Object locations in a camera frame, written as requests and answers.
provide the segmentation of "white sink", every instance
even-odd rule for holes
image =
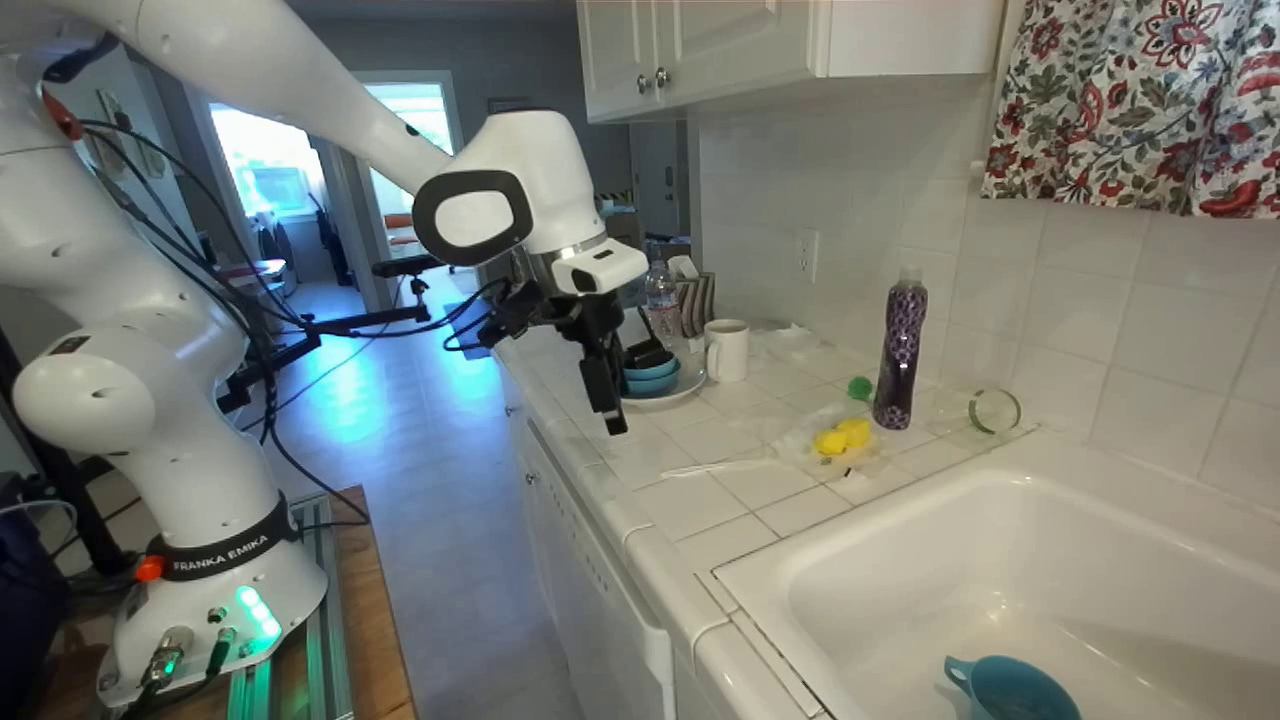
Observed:
[[[1086,720],[1280,717],[1276,515],[1054,435],[720,581],[839,720],[961,717],[943,655],[1019,655]]]

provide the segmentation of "white cabinet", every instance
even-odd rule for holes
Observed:
[[[520,465],[532,564],[583,717],[672,720],[672,638],[629,591],[532,424]]]
[[[591,121],[819,78],[993,74],[1006,0],[577,0]]]

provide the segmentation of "upper cabinet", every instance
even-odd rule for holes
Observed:
[[[993,74],[1006,0],[577,0],[591,121],[819,78]]]

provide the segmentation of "bottle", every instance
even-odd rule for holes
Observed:
[[[880,357],[880,384],[872,401],[877,424],[892,434],[913,424],[924,311],[927,311],[927,287],[921,286],[921,273],[906,273],[888,287],[883,357]]]

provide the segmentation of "curtain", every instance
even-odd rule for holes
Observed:
[[[1030,0],[988,202],[1280,215],[1280,0]]]

